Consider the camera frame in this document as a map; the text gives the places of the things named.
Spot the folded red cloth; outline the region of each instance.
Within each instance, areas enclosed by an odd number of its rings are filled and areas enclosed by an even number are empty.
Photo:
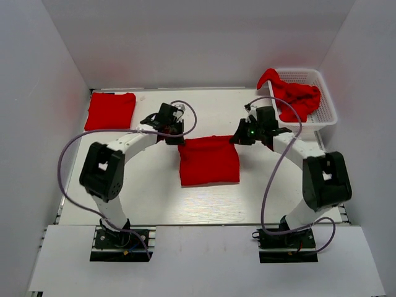
[[[133,93],[93,93],[84,129],[128,129],[136,105]]]
[[[231,136],[186,139],[179,145],[182,186],[239,182],[239,157]]]
[[[302,122],[306,122],[307,115],[319,108],[321,91],[317,87],[296,83],[288,84],[279,78],[275,69],[270,68],[260,78],[257,89],[260,89],[267,80],[272,83],[273,95],[289,103],[297,111]],[[297,117],[289,107],[278,101],[277,106],[282,112],[279,118],[283,122],[298,122]]]

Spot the wire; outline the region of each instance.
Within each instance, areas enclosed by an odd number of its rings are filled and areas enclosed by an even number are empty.
[[[185,101],[182,100],[175,100],[172,101],[170,104],[172,105],[173,103],[182,103],[187,105],[190,110],[192,111],[193,115],[194,115],[194,124],[192,125],[192,127],[190,128],[190,130],[188,130],[187,132],[184,132],[182,134],[178,134],[178,135],[172,135],[172,134],[166,134],[166,133],[161,133],[161,132],[157,132],[157,131],[147,131],[147,130],[136,130],[136,129],[99,129],[99,130],[91,130],[91,131],[85,131],[75,137],[73,137],[71,140],[68,141],[68,143],[64,146],[64,148],[62,149],[61,154],[59,155],[59,160],[58,160],[58,167],[57,167],[57,179],[58,179],[58,186],[63,194],[63,196],[71,203],[74,204],[75,206],[84,209],[88,212],[92,212],[94,214],[97,214],[99,217],[101,217],[103,220],[105,220],[107,222],[107,224],[109,224],[110,227],[112,227],[114,230],[120,231],[120,232],[126,232],[126,233],[130,233],[135,235],[136,237],[138,237],[138,239],[140,240],[140,242],[143,244],[144,250],[146,251],[147,257],[150,260],[150,253],[149,250],[147,249],[146,244],[144,243],[144,240],[140,237],[140,235],[138,233],[136,233],[134,230],[129,230],[129,229],[121,229],[118,228],[117,226],[114,226],[101,212],[95,210],[95,209],[91,209],[89,207],[86,207],[82,204],[79,204],[78,202],[76,202],[75,200],[73,200],[72,198],[70,198],[70,196],[66,193],[65,187],[63,185],[62,182],[62,174],[61,174],[61,168],[62,168],[62,161],[64,158],[65,153],[67,152],[68,148],[77,140],[80,139],[81,137],[88,135],[88,134],[93,134],[93,133],[97,133],[97,132],[128,132],[128,133],[146,133],[146,134],[156,134],[159,136],[164,136],[164,137],[172,137],[172,138],[177,138],[177,137],[182,137],[185,136],[187,134],[189,134],[191,131],[193,131],[195,129],[195,127],[197,126],[197,113],[196,111],[192,108],[192,106],[190,104],[188,104]]]
[[[280,155],[279,160],[278,160],[278,162],[276,163],[275,168],[273,169],[273,171],[272,171],[272,173],[271,173],[271,176],[270,176],[270,178],[269,178],[269,180],[268,180],[267,186],[265,187],[264,197],[263,197],[263,199],[262,199],[262,205],[261,205],[261,214],[260,214],[261,228],[262,228],[263,232],[264,232],[265,234],[267,234],[267,235],[272,235],[272,236],[276,236],[276,235],[286,235],[286,234],[290,234],[290,233],[293,233],[293,232],[302,231],[302,230],[307,229],[307,228],[311,228],[313,225],[315,225],[315,224],[317,224],[317,223],[319,223],[319,222],[321,222],[321,221],[323,221],[323,220],[329,220],[329,221],[333,224],[333,231],[332,231],[332,234],[331,234],[331,236],[330,236],[330,239],[329,239],[320,249],[318,249],[318,250],[316,250],[316,251],[314,251],[314,252],[305,254],[305,255],[316,254],[316,253],[318,253],[318,252],[323,251],[327,246],[329,246],[329,244],[332,242],[332,240],[333,240],[333,238],[334,238],[334,236],[335,236],[335,222],[334,222],[334,220],[333,220],[332,218],[330,218],[330,217],[322,217],[322,218],[319,218],[319,219],[317,219],[315,222],[313,222],[313,223],[311,223],[311,224],[307,224],[307,225],[304,225],[304,226],[301,226],[301,227],[298,227],[298,228],[295,228],[295,229],[292,229],[292,230],[286,230],[286,231],[269,231],[269,230],[265,229],[265,226],[264,226],[264,210],[265,210],[265,203],[266,203],[267,198],[268,198],[268,193],[269,193],[269,190],[270,190],[272,181],[273,181],[273,179],[274,179],[274,177],[275,177],[275,174],[277,173],[277,171],[278,171],[278,169],[279,169],[280,163],[281,163],[282,160],[286,157],[286,154],[288,153],[289,149],[291,149],[291,147],[293,146],[293,144],[296,142],[297,137],[298,137],[298,136],[301,134],[301,132],[303,131],[303,123],[301,122],[301,119],[300,119],[300,117],[298,116],[297,111],[296,111],[289,103],[287,103],[285,100],[282,100],[282,99],[279,99],[279,98],[275,98],[275,97],[271,97],[271,96],[262,96],[262,97],[256,98],[256,99],[254,99],[253,101],[251,101],[251,102],[249,103],[249,105],[251,105],[251,104],[253,104],[254,102],[259,101],[259,100],[261,100],[261,99],[271,99],[271,100],[275,100],[275,101],[278,101],[278,102],[283,103],[284,105],[286,105],[287,107],[289,107],[289,108],[292,110],[292,112],[295,114],[295,116],[296,116],[296,118],[297,118],[297,120],[298,120],[298,123],[299,123],[299,129],[298,129],[298,132],[296,133],[296,136],[290,141],[290,143],[286,146],[286,148],[285,148],[285,150],[283,151],[283,153]]]

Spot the white plastic basket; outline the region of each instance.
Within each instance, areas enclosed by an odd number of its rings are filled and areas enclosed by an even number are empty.
[[[304,68],[283,68],[276,69],[276,71],[279,73],[280,79],[285,82],[315,85],[321,91],[321,104],[315,112],[308,115],[306,123],[303,123],[303,133],[318,131],[323,127],[334,125],[337,122],[337,114],[335,113],[332,99],[319,71]],[[271,96],[273,96],[272,84],[270,81],[268,81],[268,87]],[[277,108],[275,100],[272,100],[272,106],[275,108],[275,116],[279,122],[279,126],[287,127],[293,132],[297,132],[299,124],[281,121],[279,119],[280,110]]]

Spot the white platform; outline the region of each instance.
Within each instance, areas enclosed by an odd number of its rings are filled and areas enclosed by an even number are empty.
[[[149,263],[89,262],[94,226],[49,226],[30,291],[45,297],[371,297],[384,289],[360,227],[317,263],[260,264],[254,226],[160,226]],[[331,227],[313,228],[325,243]]]
[[[161,103],[173,100],[189,102],[197,112],[196,129],[186,138],[231,135],[239,119],[246,117],[244,105],[257,98],[256,90],[151,90],[134,92],[136,109],[131,127],[148,114],[157,112]],[[270,105],[269,100],[257,103]],[[184,115],[185,129],[193,123],[192,113]],[[97,133],[85,136],[79,147],[68,194],[81,204],[96,208],[92,198],[79,184],[79,176],[92,142],[116,139],[122,133]],[[314,133],[303,136],[318,146]],[[265,185],[279,158],[262,144],[236,145],[241,164],[241,182],[220,186],[184,187],[180,185],[177,147],[159,143],[139,153],[125,167],[120,193],[124,212],[133,225],[258,224]],[[266,223],[278,223],[302,199],[302,172],[291,161],[282,163],[274,179],[265,211]],[[337,208],[327,216],[341,222]],[[97,225],[98,217],[65,202],[59,224]]]

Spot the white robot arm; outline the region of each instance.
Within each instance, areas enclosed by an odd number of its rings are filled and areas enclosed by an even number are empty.
[[[115,227],[128,230],[131,226],[119,199],[125,164],[161,140],[168,145],[183,144],[183,137],[159,136],[157,132],[182,134],[184,110],[184,105],[163,103],[158,113],[150,114],[140,122],[137,130],[145,131],[144,133],[130,133],[107,144],[95,142],[90,146],[80,175],[80,184],[92,196],[99,211]],[[114,245],[124,246],[128,241],[129,234],[115,230],[106,220],[101,219],[100,225],[113,237]]]
[[[279,128],[273,107],[246,105],[245,109],[248,116],[240,120],[230,142],[252,145],[261,141],[282,154],[295,135],[287,128]],[[304,199],[282,218],[282,228],[293,230],[311,224],[332,207],[351,199],[351,185],[341,153],[326,153],[296,139],[285,156],[303,171]]]

